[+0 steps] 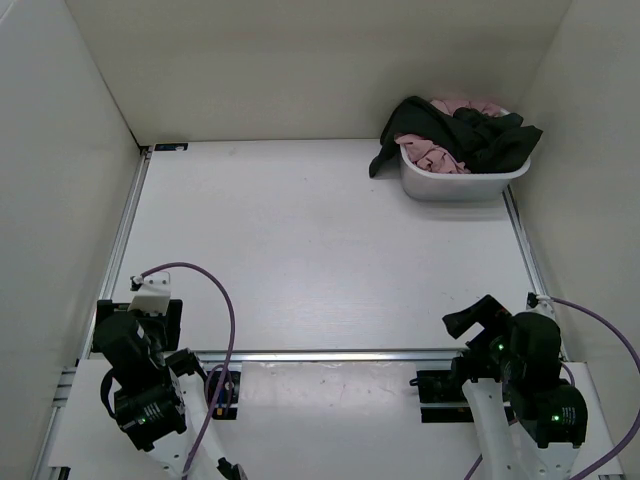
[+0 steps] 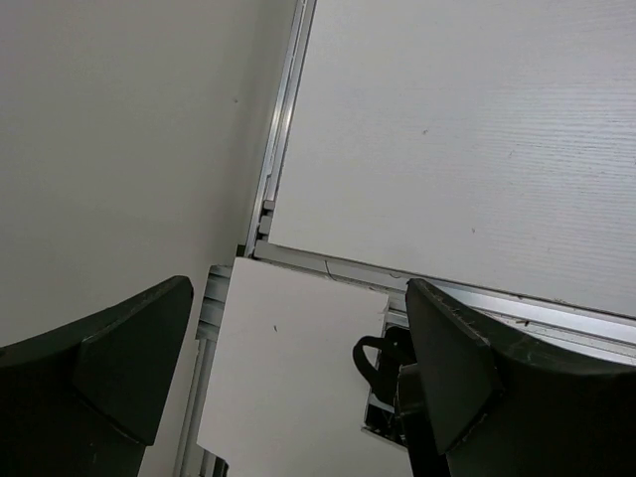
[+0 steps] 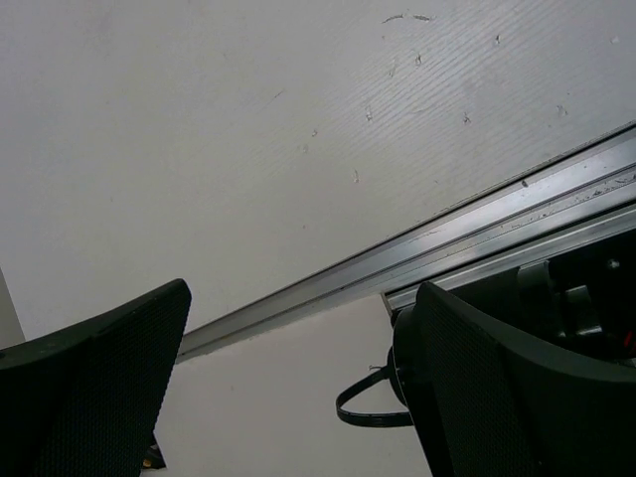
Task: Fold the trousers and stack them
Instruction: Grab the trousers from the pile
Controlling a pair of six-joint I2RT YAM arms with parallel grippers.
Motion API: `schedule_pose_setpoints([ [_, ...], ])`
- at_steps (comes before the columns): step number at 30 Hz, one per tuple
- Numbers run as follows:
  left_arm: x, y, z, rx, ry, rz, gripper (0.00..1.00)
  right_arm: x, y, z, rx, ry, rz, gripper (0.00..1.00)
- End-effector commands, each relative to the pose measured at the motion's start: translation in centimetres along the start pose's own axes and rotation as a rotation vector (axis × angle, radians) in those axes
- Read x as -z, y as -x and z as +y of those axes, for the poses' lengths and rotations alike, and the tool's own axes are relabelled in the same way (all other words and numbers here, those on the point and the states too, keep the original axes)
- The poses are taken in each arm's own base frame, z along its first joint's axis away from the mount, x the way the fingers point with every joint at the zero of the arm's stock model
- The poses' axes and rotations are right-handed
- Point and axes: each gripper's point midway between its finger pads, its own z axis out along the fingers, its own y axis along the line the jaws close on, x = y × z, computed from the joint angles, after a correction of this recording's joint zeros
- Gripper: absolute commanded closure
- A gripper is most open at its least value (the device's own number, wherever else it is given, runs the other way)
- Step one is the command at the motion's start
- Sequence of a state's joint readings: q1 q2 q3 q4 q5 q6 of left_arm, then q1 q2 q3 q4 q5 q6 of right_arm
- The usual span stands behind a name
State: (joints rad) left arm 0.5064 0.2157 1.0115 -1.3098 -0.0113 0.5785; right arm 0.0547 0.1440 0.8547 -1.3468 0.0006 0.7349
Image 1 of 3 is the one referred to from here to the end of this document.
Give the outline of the black denim trousers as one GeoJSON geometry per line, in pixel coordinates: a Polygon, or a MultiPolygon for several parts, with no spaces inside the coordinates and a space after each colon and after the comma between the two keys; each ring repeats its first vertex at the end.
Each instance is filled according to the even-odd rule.
{"type": "Polygon", "coordinates": [[[448,115],[432,103],[411,96],[390,115],[380,136],[381,149],[369,165],[370,177],[399,152],[395,138],[401,134],[435,143],[473,174],[503,174],[524,165],[543,131],[525,126],[517,113],[491,117],[475,108],[459,107],[448,115]]]}

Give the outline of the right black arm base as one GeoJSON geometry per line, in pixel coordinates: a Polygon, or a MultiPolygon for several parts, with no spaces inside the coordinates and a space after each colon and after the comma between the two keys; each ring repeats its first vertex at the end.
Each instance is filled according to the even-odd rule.
{"type": "Polygon", "coordinates": [[[423,424],[472,423],[462,390],[445,370],[418,370],[409,381],[418,391],[423,424]]]}

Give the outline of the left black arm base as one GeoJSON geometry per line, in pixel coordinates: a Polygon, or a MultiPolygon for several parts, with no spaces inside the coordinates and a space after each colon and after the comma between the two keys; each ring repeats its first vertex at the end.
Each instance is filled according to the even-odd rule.
{"type": "MultiPolygon", "coordinates": [[[[209,404],[213,399],[216,385],[221,378],[223,365],[214,366],[205,379],[205,399],[209,404]]],[[[215,407],[212,414],[213,420],[236,420],[240,399],[241,372],[229,369],[225,374],[225,380],[221,391],[215,399],[215,407]]]]}

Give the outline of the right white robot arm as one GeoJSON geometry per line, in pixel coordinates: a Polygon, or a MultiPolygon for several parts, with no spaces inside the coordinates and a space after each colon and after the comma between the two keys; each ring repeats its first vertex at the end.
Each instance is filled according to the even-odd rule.
{"type": "Polygon", "coordinates": [[[486,295],[443,322],[453,338],[482,328],[452,361],[449,387],[469,405],[485,478],[569,478],[588,410],[561,376],[561,331],[549,300],[529,294],[525,310],[512,314],[486,295]]]}

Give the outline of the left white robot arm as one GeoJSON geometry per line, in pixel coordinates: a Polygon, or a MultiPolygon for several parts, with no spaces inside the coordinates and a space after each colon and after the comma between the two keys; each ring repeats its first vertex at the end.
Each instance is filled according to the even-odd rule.
{"type": "Polygon", "coordinates": [[[182,301],[156,306],[98,301],[92,349],[111,365],[101,382],[103,405],[170,478],[245,478],[215,428],[237,416],[240,372],[204,370],[193,351],[178,347],[182,301]]]}

